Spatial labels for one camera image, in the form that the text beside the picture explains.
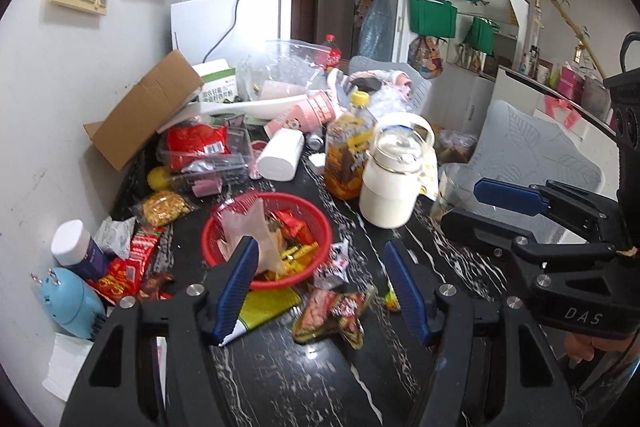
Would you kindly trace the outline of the person's right hand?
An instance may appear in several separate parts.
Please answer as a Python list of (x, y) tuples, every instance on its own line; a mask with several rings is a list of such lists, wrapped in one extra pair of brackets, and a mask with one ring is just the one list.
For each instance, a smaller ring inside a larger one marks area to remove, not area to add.
[(624, 340), (612, 340), (568, 333), (564, 340), (564, 350), (565, 354), (575, 362), (591, 361), (597, 350), (624, 352), (631, 343), (631, 337)]

